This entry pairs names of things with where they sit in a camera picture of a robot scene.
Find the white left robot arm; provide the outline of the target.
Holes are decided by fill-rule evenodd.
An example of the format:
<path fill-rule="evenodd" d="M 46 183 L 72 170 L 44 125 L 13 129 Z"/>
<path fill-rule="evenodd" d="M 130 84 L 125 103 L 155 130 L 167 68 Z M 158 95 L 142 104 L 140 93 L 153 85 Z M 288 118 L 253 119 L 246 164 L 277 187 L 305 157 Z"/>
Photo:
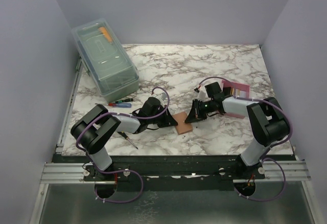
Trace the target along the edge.
<path fill-rule="evenodd" d="M 96 105 L 72 126 L 71 135 L 76 139 L 76 146 L 80 146 L 95 163 L 96 175 L 101 180 L 113 176 L 112 159 L 105 145 L 115 132 L 138 134 L 152 124 L 159 128 L 178 125 L 164 101 L 170 101 L 165 93 L 151 96 L 140 109 L 126 116 L 110 113 L 105 106 Z"/>

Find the tan leather card holder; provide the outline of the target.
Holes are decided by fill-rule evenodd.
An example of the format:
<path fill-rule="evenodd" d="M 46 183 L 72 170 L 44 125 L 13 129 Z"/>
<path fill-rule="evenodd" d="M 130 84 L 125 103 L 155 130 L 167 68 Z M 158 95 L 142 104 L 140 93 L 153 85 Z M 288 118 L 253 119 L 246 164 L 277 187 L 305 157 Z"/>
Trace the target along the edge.
<path fill-rule="evenodd" d="M 187 118 L 186 112 L 183 111 L 181 113 L 174 114 L 172 117 L 178 123 L 178 125 L 175 126 L 178 135 L 182 135 L 193 131 L 192 125 L 185 123 L 185 120 Z"/>

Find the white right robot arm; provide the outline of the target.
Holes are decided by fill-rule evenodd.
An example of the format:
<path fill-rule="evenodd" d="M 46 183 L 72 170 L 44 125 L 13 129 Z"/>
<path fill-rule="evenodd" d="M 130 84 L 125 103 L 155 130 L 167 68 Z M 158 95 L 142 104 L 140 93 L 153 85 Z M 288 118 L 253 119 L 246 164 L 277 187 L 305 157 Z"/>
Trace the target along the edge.
<path fill-rule="evenodd" d="M 275 97 L 249 99 L 225 93 L 218 82 L 205 86 L 207 101 L 194 99 L 192 108 L 185 119 L 186 124 L 199 122 L 216 114 L 235 114 L 247 117 L 253 139 L 238 156 L 235 173 L 246 179 L 253 174 L 253 166 L 258 164 L 271 145 L 281 143 L 292 132 L 291 122 L 282 111 Z"/>

